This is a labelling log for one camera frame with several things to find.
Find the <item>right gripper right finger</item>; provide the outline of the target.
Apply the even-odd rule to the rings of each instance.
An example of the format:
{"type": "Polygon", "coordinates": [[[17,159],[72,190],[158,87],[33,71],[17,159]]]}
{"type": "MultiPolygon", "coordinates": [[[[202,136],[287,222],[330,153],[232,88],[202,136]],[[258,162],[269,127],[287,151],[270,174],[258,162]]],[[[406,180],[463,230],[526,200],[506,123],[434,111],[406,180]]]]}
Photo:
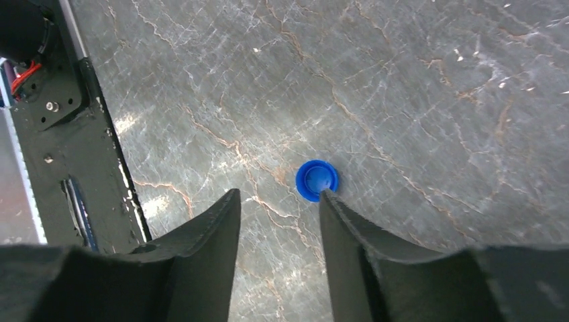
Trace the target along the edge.
{"type": "Polygon", "coordinates": [[[320,194],[335,321],[567,321],[568,246],[413,244],[320,194]]]}

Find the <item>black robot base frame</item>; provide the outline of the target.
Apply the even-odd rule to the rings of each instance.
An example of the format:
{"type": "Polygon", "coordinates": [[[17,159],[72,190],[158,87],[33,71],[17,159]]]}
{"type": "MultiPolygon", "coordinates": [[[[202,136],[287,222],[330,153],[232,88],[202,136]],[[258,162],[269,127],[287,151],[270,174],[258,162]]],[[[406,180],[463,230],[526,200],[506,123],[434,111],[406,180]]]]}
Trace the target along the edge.
{"type": "Polygon", "coordinates": [[[129,252],[151,236],[72,6],[30,2],[54,35],[45,54],[14,62],[11,115],[46,244],[129,252]]]}

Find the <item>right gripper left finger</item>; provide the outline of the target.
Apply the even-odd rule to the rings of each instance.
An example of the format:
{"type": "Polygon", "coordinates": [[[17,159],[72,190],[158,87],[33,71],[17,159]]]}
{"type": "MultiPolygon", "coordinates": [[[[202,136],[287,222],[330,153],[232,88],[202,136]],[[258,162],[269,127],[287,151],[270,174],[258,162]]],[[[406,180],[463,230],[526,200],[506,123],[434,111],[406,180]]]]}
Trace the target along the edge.
{"type": "Polygon", "coordinates": [[[241,198],[128,254],[75,246],[1,247],[2,321],[227,321],[241,198]]]}

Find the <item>solid blue bottle cap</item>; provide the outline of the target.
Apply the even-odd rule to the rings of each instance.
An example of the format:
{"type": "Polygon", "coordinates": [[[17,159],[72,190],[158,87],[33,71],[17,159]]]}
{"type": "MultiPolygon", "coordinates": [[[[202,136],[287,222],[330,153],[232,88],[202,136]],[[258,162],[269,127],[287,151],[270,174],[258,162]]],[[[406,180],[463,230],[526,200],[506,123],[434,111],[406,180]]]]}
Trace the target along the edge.
{"type": "Polygon", "coordinates": [[[340,177],[330,163],[323,160],[310,160],[302,164],[295,176],[298,193],[306,200],[317,203],[322,191],[338,190],[340,177]]]}

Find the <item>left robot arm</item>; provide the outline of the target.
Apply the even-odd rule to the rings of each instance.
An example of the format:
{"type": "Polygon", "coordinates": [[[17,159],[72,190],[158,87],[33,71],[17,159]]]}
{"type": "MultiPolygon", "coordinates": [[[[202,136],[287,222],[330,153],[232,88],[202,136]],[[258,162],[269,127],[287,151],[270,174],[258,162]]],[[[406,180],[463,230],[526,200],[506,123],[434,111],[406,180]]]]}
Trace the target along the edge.
{"type": "Polygon", "coordinates": [[[1,2],[1,57],[25,62],[51,47],[53,23],[30,1],[1,2]]]}

